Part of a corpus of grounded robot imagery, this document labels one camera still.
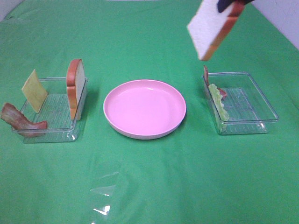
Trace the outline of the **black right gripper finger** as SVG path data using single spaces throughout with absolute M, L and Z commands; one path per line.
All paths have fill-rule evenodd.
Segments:
M 246 5 L 246 4 L 248 4 L 248 3 L 252 2 L 252 1 L 254 1 L 254 0 L 242 0 L 242 2 L 243 2 L 244 5 Z
M 218 0 L 217 10 L 219 13 L 222 13 L 234 0 Z

